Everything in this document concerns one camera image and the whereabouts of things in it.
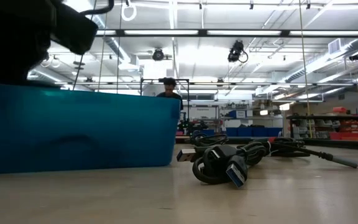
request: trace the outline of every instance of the black shirt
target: black shirt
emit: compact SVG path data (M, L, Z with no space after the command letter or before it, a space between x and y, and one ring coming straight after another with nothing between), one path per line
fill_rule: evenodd
M166 97L166 98L174 98L180 100L180 110L183 110L183 100L180 95L173 93L172 96L167 96L165 92L160 93L157 95L157 97Z

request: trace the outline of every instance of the ceiling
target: ceiling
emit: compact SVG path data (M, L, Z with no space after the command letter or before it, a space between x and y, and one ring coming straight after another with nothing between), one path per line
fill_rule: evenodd
M153 0L131 1L136 7L137 14L131 21L121 17L122 4L116 1L113 10L106 15L100 15L108 29L300 29L300 13L298 0L255 0L254 9L250 10L249 1L218 1L202 0L200 10L199 0ZM304 29L358 29L358 1L350 0L311 0L311 9L306 9L306 1L302 0L302 21ZM67 0L66 3L76 10L89 7L93 0ZM97 1L97 7L103 7L106 1ZM129 17L132 9L125 9ZM155 48L161 48L166 55L175 54L177 62L177 78L189 78L194 82L216 82L225 78L226 82L277 82L277 77L288 74L303 66L306 61L314 60L328 51L332 38L241 38L249 55L247 63L229 63L229 49L238 38L233 37L121 37L115 38L122 51L132 58L139 59L137 66L158 69L172 69L173 60L154 63L151 53ZM50 60L44 63L46 73L54 76L61 75L58 80L73 81L76 75L74 61L80 61L80 55L52 42L49 49ZM358 61L343 58L314 71L322 74L322 78L334 75L349 67L358 65ZM79 82L92 78L102 82L139 82L142 71L120 69L116 53L104 43L102 38L96 38L91 50L84 55L83 70L80 71ZM97 85L88 85L94 90ZM100 89L115 89L114 85L101 85ZM119 85L125 93L138 94L138 83ZM214 86L192 86L194 89L212 89ZM254 90L257 86L239 86L237 90ZM277 94L290 89L274 89Z

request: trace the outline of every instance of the person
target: person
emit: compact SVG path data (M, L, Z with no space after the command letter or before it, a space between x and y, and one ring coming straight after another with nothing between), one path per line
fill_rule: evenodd
M157 95L157 97L174 98L180 100L180 110L183 110L183 100L179 94L173 92L177 83L174 78L164 78L165 92Z

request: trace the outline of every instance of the beige tabletop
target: beige tabletop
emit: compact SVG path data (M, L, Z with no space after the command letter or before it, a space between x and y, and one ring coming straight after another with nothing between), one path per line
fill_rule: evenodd
M177 145L179 148L189 146ZM357 150L324 150L358 160ZM266 157L243 189L168 167L0 175L0 223L356 224L358 169Z

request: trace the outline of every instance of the blue plastic bin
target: blue plastic bin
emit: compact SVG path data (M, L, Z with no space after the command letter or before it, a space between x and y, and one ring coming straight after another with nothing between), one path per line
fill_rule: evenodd
M237 137L237 128L226 128L226 135L229 137Z
M277 137L282 128L267 128L267 134L269 137Z
M241 137L251 137L253 128L238 128L238 135Z
M213 130L213 129L204 129L204 130L201 130L201 133L204 133L204 134L206 134L208 136L212 136L212 135L215 134L215 130Z
M0 173L165 166L180 102L0 85Z
M253 137L268 137L267 128L252 128Z

